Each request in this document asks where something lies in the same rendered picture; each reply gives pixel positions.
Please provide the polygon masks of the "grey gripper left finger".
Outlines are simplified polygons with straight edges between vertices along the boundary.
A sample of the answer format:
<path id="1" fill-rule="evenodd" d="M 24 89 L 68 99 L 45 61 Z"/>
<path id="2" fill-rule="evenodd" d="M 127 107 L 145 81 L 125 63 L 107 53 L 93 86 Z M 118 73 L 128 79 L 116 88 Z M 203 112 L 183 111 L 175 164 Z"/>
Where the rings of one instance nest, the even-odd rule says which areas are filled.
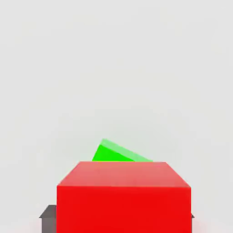
<path id="1" fill-rule="evenodd" d="M 41 233 L 56 233 L 56 205 L 48 205 L 39 218 Z"/>

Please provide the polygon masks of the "small red cube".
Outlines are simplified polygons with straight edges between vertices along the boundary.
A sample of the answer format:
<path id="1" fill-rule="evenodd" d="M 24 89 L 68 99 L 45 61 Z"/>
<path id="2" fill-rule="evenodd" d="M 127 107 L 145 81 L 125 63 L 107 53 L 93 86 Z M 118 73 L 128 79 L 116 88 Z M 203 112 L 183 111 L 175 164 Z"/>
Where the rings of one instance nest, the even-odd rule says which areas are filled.
<path id="1" fill-rule="evenodd" d="M 192 233 L 191 187 L 165 162 L 80 162 L 57 185 L 57 233 Z"/>

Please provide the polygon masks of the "small green cube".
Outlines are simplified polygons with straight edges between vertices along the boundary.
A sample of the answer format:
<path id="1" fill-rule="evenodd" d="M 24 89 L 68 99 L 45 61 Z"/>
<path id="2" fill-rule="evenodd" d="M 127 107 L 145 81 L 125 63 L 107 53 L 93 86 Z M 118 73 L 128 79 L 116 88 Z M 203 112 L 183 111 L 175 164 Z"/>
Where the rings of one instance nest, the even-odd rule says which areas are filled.
<path id="1" fill-rule="evenodd" d="M 102 139 L 92 161 L 104 162 L 152 162 L 107 139 Z"/>

